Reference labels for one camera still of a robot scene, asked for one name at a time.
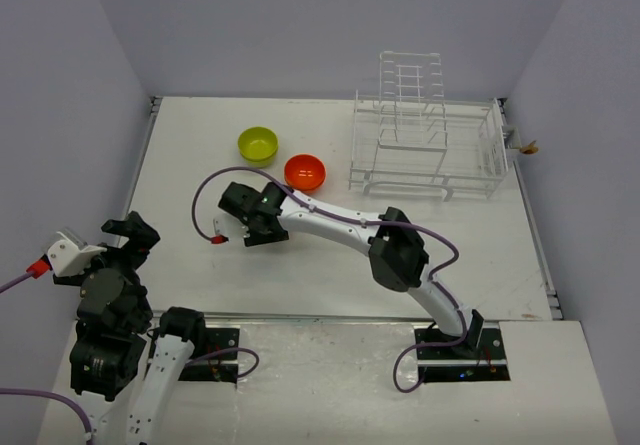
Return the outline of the orange bowl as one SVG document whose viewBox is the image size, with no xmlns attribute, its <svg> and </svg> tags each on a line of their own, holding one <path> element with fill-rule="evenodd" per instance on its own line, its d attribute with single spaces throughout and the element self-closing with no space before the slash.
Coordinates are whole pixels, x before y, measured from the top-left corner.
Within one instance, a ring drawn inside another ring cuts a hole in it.
<svg viewBox="0 0 640 445">
<path fill-rule="evenodd" d="M 314 155 L 298 154 L 286 162 L 284 177 L 286 183 L 296 190 L 313 191 L 326 180 L 326 168 Z"/>
<path fill-rule="evenodd" d="M 287 185 L 304 193 L 314 193 L 326 180 L 326 172 L 322 170 L 291 169 L 285 171 Z"/>
</svg>

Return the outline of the lime green bowl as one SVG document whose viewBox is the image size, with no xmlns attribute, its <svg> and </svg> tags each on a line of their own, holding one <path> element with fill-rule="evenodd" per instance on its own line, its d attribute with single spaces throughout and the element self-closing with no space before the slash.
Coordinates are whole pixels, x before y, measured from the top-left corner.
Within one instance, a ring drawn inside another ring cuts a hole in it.
<svg viewBox="0 0 640 445">
<path fill-rule="evenodd" d="M 277 156 L 277 147 L 244 147 L 239 149 L 244 162 L 254 168 L 265 168 L 270 166 Z"/>
<path fill-rule="evenodd" d="M 266 127 L 251 127 L 244 130 L 237 139 L 238 150 L 244 147 L 277 147 L 279 142 L 277 135 Z"/>
</svg>

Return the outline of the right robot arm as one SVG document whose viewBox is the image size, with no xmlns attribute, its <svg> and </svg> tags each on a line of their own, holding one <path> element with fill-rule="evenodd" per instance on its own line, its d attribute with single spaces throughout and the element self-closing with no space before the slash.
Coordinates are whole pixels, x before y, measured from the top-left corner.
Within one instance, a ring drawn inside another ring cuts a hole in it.
<svg viewBox="0 0 640 445">
<path fill-rule="evenodd" d="M 458 261 L 459 250 L 412 223 L 400 209 L 389 207 L 381 214 L 350 210 L 275 182 L 261 191 L 233 182 L 218 206 L 245 226 L 247 247 L 286 241 L 296 232 L 363 254 L 376 283 L 410 295 L 432 317 L 443 336 L 440 347 L 459 358 L 481 347 L 484 318 L 458 300 L 438 276 Z"/>
</svg>

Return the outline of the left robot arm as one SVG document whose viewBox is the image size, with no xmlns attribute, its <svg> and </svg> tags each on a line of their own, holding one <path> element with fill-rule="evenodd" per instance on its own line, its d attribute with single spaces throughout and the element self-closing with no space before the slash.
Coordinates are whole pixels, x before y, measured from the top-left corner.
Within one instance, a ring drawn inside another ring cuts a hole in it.
<svg viewBox="0 0 640 445">
<path fill-rule="evenodd" d="M 133 399 L 153 316 L 137 270 L 160 236 L 136 212 L 108 220 L 101 229 L 127 241 L 102 247 L 78 275 L 65 280 L 80 289 L 70 386 L 87 416 L 89 443 L 150 444 L 182 370 L 207 348 L 204 316 L 181 307 L 161 315 L 152 361 Z"/>
</svg>

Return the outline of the small brown object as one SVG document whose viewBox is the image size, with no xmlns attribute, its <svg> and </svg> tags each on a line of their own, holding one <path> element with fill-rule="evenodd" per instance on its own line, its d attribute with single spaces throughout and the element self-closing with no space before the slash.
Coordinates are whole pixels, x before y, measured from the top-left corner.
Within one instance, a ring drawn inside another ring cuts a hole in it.
<svg viewBox="0 0 640 445">
<path fill-rule="evenodd" d="M 522 146 L 519 148 L 519 152 L 523 155 L 533 155 L 539 151 L 539 148 L 536 145 L 537 141 L 534 140 L 530 142 L 528 145 Z"/>
</svg>

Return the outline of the aluminium table edge rail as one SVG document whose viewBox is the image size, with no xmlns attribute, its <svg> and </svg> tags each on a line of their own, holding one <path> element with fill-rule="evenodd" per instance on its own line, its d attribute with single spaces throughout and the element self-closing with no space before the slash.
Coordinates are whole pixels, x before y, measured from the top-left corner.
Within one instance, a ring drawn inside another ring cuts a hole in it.
<svg viewBox="0 0 640 445">
<path fill-rule="evenodd" d="M 130 209 L 162 101 L 162 96 L 155 95 L 150 97 L 149 113 L 144 122 L 141 143 L 135 149 L 135 161 L 133 163 L 131 178 L 127 182 L 123 204 L 117 214 L 118 218 L 123 218 Z"/>
</svg>

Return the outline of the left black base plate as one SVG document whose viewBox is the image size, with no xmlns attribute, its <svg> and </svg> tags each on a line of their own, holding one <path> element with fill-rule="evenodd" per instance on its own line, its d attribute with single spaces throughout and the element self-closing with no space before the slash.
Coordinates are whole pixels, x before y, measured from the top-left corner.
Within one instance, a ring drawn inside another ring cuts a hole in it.
<svg viewBox="0 0 640 445">
<path fill-rule="evenodd" d="M 194 352 L 198 358 L 206 354 L 233 348 L 239 345 L 239 328 L 207 328 L 205 340 Z M 215 358 L 198 361 L 187 366 L 179 376 L 182 382 L 216 382 L 236 384 L 239 374 L 238 352 L 230 352 Z"/>
</svg>

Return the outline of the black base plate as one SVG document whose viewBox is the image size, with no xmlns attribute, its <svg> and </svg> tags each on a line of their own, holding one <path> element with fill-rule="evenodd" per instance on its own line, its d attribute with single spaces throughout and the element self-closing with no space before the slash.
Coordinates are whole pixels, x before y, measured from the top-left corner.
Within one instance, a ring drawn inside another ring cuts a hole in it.
<svg viewBox="0 0 640 445">
<path fill-rule="evenodd" d="M 452 347 L 422 348 L 416 351 L 419 379 L 427 383 L 509 381 L 501 329 L 485 328 L 475 351 Z"/>
<path fill-rule="evenodd" d="M 198 358 L 206 354 L 233 348 L 239 345 L 239 328 L 207 328 L 205 340 L 194 352 Z M 236 384 L 239 374 L 238 352 L 230 352 L 215 358 L 198 361 L 187 366 L 179 376 L 182 382 L 216 382 Z"/>
</svg>

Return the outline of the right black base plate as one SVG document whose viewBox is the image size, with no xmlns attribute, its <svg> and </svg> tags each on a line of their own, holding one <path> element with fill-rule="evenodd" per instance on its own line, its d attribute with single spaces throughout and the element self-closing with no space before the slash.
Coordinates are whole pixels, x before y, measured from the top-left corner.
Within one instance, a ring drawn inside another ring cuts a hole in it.
<svg viewBox="0 0 640 445">
<path fill-rule="evenodd" d="M 427 383 L 509 381 L 501 329 L 485 328 L 475 351 L 452 347 L 422 348 L 416 351 L 419 379 Z"/>
</svg>

